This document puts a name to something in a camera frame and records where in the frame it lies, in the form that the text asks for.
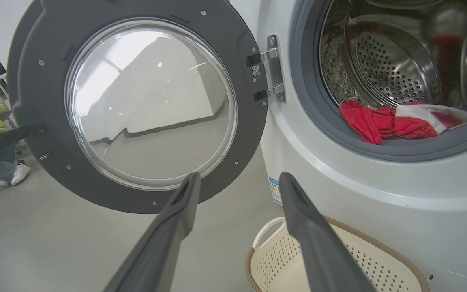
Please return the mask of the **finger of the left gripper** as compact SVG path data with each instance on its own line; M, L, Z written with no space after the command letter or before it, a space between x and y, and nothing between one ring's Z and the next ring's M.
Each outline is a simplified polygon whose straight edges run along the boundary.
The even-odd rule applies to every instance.
M19 128L14 128L9 131L0 132L0 151L4 150L5 148L11 145L16 144L17 142L30 135L42 133L43 131L43 124L30 124Z

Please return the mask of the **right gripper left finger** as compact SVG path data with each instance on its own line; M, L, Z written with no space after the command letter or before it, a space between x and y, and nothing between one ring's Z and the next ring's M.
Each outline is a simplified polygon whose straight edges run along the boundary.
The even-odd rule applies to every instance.
M201 176L188 174L126 257L105 292L169 292L181 242L191 233Z

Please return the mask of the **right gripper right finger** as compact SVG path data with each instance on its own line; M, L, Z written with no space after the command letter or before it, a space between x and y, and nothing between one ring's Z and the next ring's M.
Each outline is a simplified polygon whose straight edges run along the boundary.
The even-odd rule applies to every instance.
M293 174L282 172L278 180L288 233L300 244L310 290L374 292L367 276Z

